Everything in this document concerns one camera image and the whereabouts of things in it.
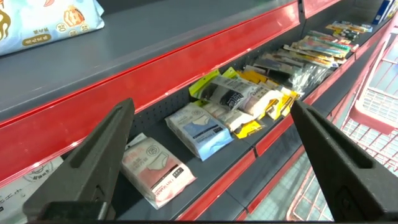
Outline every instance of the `floor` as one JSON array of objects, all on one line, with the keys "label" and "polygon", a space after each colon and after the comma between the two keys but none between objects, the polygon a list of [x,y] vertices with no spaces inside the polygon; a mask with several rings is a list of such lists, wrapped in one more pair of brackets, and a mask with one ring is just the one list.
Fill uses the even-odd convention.
[{"label": "floor", "polygon": [[[386,58],[396,61],[397,56],[398,45],[395,45]],[[375,83],[378,83],[378,89],[397,96],[397,73],[398,65],[382,62],[370,86],[375,87]],[[341,128],[351,102],[337,121],[337,127]],[[390,149],[397,152],[398,145],[392,145]],[[398,176],[397,169],[395,171],[394,169],[390,170]],[[247,216],[246,220],[333,220],[306,153],[288,170],[256,210]]]}]

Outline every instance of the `shelf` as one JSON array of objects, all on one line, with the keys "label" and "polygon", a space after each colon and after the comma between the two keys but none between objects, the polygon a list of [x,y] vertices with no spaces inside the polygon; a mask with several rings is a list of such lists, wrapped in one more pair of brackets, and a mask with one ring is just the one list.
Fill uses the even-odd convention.
[{"label": "shelf", "polygon": [[308,19],[316,13],[330,7],[340,0],[303,0],[305,18]]},{"label": "shelf", "polygon": [[112,201],[119,220],[174,220],[244,155],[252,154],[254,159],[250,145],[234,140],[202,162],[171,132],[164,120],[149,127],[144,134],[165,146],[190,168],[197,179],[168,204],[156,210],[124,175],[119,174]]},{"label": "shelf", "polygon": [[[377,43],[369,48],[327,91],[314,102],[313,107],[323,116],[327,116],[349,92],[362,68],[369,60]],[[252,212],[272,190],[271,180],[293,157],[303,153],[303,148],[296,156],[301,140],[294,126],[291,126],[276,142],[256,159],[250,168],[227,189],[237,201]]]},{"label": "shelf", "polygon": [[224,192],[197,221],[233,221],[238,219],[243,212],[246,212],[244,207],[228,192]]},{"label": "shelf", "polygon": [[[338,4],[325,9],[322,14],[317,14],[310,19],[307,19],[305,22],[305,26],[303,28],[303,35],[308,33],[308,31],[315,29],[317,31],[330,34],[331,30],[326,29],[325,27],[328,24],[331,24],[333,21],[338,20],[346,20],[352,21],[357,23],[370,23],[370,16],[372,16],[372,10],[367,9],[359,9],[359,8],[352,8],[350,12],[346,14],[337,14],[335,15],[336,10],[341,9],[342,7],[347,7],[349,1],[341,1]],[[364,16],[359,16],[361,13],[365,13],[368,15],[368,18],[364,18]],[[379,24],[378,26],[374,26],[372,33],[365,33],[360,35],[359,39],[354,44],[359,44],[360,48],[353,53],[349,53],[347,55],[347,62],[344,63],[342,66],[337,68],[332,75],[330,75],[320,86],[316,87],[316,89],[311,88],[306,90],[306,95],[303,96],[304,102],[312,105],[316,100],[322,96],[322,94],[330,87],[334,82],[339,79],[342,74],[347,71],[347,69],[352,66],[357,58],[359,58],[365,50],[367,50],[373,43],[375,43],[378,39],[381,38],[383,34],[383,30],[386,28],[385,24],[387,21]],[[256,151],[258,155],[262,155],[272,143],[276,141],[276,139],[291,125],[293,124],[293,120],[289,115],[285,119],[280,118],[278,121],[273,122],[270,118],[265,117],[263,122],[271,128],[263,129],[258,133],[253,134],[245,139],[249,144],[256,145]]]},{"label": "shelf", "polygon": [[163,0],[115,11],[103,30],[0,58],[0,187],[73,149],[117,102],[131,97],[143,111],[299,25],[296,1]]}]

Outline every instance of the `gray shelf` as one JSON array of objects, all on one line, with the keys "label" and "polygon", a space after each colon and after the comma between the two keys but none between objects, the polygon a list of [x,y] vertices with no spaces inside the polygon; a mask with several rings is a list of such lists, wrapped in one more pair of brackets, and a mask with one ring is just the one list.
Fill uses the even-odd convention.
[{"label": "gray shelf", "polygon": [[105,28],[0,57],[0,121],[291,0],[100,0]]}]

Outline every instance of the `colorful package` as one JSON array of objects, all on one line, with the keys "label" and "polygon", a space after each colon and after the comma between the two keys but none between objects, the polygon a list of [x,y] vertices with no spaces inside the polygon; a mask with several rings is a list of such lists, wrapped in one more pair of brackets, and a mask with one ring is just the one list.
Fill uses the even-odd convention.
[{"label": "colorful package", "polygon": [[122,172],[148,202],[159,209],[196,178],[185,164],[155,139],[144,134],[137,138],[127,145]]},{"label": "colorful package", "polygon": [[0,55],[104,27],[96,0],[0,0]]},{"label": "colorful package", "polygon": [[220,121],[194,103],[189,103],[166,118],[166,123],[202,161],[233,140],[229,130]]}]

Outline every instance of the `hanging package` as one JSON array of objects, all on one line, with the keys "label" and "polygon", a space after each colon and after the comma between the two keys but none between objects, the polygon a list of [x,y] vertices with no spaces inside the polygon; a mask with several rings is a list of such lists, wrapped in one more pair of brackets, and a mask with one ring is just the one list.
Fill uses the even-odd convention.
[{"label": "hanging package", "polygon": [[191,88],[191,95],[200,100],[216,103],[227,110],[236,110],[256,89],[255,85],[240,79],[227,78],[221,75],[200,79]]},{"label": "hanging package", "polygon": [[0,0],[0,55],[104,27],[96,0]]},{"label": "hanging package", "polygon": [[122,172],[156,209],[196,178],[190,169],[153,138],[138,135],[127,144]]}]

